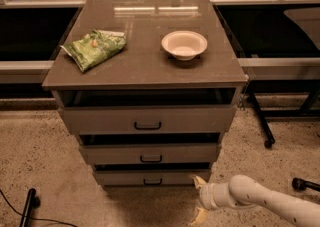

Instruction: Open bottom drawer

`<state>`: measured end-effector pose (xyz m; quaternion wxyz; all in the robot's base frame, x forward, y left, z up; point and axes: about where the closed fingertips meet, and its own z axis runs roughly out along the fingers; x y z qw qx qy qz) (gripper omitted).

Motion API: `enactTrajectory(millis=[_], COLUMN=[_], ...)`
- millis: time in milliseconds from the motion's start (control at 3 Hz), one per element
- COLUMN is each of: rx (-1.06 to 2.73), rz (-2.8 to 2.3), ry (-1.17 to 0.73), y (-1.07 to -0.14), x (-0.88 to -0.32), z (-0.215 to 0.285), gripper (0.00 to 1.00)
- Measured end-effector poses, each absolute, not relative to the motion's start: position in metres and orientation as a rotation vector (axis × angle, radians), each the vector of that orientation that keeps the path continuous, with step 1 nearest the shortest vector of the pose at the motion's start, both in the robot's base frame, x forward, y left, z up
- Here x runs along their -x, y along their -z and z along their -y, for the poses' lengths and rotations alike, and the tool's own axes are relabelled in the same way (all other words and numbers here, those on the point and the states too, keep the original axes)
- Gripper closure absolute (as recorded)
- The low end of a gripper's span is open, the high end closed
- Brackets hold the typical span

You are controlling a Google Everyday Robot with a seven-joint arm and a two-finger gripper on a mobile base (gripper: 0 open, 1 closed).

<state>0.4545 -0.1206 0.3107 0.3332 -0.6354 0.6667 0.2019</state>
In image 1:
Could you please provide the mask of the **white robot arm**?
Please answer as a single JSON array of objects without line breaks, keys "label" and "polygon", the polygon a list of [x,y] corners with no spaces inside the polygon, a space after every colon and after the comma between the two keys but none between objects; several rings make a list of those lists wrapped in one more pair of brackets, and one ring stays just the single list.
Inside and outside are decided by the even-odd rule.
[{"label": "white robot arm", "polygon": [[193,226],[201,224],[210,211],[221,207],[234,210],[261,206],[295,227],[320,227],[320,205],[268,189],[245,175],[235,175],[225,183],[207,183],[191,175],[199,191]]}]

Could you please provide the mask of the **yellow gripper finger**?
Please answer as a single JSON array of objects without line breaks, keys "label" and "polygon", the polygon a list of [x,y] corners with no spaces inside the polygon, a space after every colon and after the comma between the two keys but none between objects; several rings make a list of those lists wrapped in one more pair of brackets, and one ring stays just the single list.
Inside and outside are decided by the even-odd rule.
[{"label": "yellow gripper finger", "polygon": [[194,187],[198,190],[200,190],[206,184],[206,181],[200,176],[191,174],[190,178],[193,180]]},{"label": "yellow gripper finger", "polygon": [[197,226],[204,222],[208,215],[208,211],[202,207],[197,206],[195,209],[195,217],[191,221],[191,226]]}]

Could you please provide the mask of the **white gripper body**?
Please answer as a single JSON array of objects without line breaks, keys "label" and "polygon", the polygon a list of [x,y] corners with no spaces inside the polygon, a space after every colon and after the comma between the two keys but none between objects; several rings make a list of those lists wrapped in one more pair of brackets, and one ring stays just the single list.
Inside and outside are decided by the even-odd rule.
[{"label": "white gripper body", "polygon": [[201,205],[206,210],[216,210],[230,205],[230,193],[227,183],[206,183],[199,191]]}]

